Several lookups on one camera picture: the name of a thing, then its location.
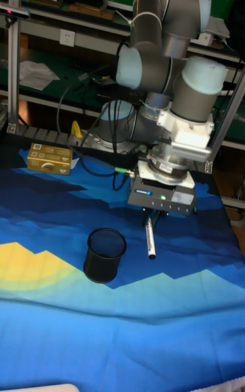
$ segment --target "green connector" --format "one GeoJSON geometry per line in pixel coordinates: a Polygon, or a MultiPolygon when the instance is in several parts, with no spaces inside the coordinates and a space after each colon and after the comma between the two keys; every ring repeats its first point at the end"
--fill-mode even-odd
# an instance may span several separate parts
{"type": "Polygon", "coordinates": [[[115,171],[116,171],[116,173],[123,173],[123,174],[125,174],[125,173],[127,173],[127,168],[120,168],[120,167],[115,167],[115,171]]]}

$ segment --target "yellow clamp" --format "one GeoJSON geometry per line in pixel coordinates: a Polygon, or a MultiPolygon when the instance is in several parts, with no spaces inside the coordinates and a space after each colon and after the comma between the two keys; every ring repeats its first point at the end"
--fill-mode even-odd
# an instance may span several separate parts
{"type": "Polygon", "coordinates": [[[72,123],[71,134],[76,135],[77,138],[82,138],[82,136],[83,136],[77,121],[73,121],[73,123],[72,123]]]}

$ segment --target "yellow box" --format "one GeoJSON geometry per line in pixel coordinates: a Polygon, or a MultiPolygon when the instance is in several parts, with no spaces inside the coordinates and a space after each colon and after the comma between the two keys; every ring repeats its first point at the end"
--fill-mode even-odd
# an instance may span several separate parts
{"type": "Polygon", "coordinates": [[[71,158],[72,150],[68,148],[32,143],[27,156],[27,168],[35,172],[68,176],[71,158]]]}

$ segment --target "electrical outlet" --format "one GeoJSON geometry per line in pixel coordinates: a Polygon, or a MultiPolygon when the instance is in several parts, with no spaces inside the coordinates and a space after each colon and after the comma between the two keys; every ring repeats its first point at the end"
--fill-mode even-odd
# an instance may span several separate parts
{"type": "Polygon", "coordinates": [[[60,44],[63,44],[64,46],[74,47],[75,32],[61,29],[60,44]]]}

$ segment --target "black mesh pen holder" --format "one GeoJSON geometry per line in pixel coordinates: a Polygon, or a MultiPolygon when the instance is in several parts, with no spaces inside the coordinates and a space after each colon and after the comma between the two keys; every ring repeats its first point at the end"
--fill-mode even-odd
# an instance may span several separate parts
{"type": "Polygon", "coordinates": [[[96,283],[109,283],[117,274],[126,251],[126,241],[118,231],[108,228],[94,230],[88,237],[84,273],[96,283]]]}

